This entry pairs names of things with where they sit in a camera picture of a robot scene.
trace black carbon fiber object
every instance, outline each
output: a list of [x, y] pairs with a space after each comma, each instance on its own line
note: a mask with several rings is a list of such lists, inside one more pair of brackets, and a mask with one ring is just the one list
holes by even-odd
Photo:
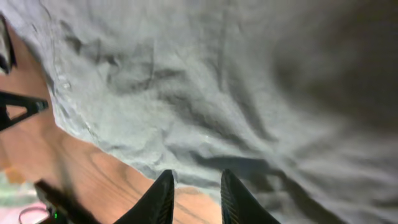
[[165, 170], [137, 204], [114, 224], [171, 224], [174, 210], [174, 178]]
[[0, 14], [0, 72], [7, 75], [16, 65], [14, 48], [7, 30], [6, 19]]
[[228, 169], [221, 177], [223, 224], [279, 224]]

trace wooden surface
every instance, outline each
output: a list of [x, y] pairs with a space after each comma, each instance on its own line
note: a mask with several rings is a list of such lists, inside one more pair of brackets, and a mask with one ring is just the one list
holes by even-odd
[[[11, 39], [18, 68], [8, 77], [0, 77], [0, 89], [50, 101], [40, 65], [12, 31]], [[0, 157], [0, 163], [10, 163], [27, 180], [44, 179], [76, 198], [101, 223], [115, 222], [153, 183], [56, 127], [51, 108], [1, 132]], [[221, 223], [221, 209], [193, 188], [177, 189], [174, 223]]]

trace black pointed object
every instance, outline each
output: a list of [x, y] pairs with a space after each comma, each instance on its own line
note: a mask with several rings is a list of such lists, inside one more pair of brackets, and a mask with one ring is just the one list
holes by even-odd
[[165, 170], [136, 205], [114, 224], [171, 224], [174, 210], [174, 178]]
[[[11, 119], [8, 117], [7, 105], [25, 107], [26, 113]], [[36, 113], [46, 110], [48, 107], [49, 104], [46, 100], [0, 91], [0, 131]]]
[[17, 66], [14, 48], [7, 29], [6, 19], [0, 14], [0, 70], [6, 75], [9, 74], [13, 66]]
[[279, 224], [229, 170], [221, 177], [223, 224]]

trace wrinkled fabric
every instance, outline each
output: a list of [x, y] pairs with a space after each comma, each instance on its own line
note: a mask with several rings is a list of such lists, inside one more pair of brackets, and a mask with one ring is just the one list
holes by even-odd
[[396, 1], [13, 0], [56, 123], [282, 223], [396, 223]]

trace black metal bracket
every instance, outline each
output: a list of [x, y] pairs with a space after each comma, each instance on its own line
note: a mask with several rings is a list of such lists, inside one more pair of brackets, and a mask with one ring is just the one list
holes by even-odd
[[[7, 105], [25, 107], [27, 112], [11, 119], [7, 112]], [[0, 91], [0, 131], [46, 110], [48, 107], [49, 104], [46, 100]]]

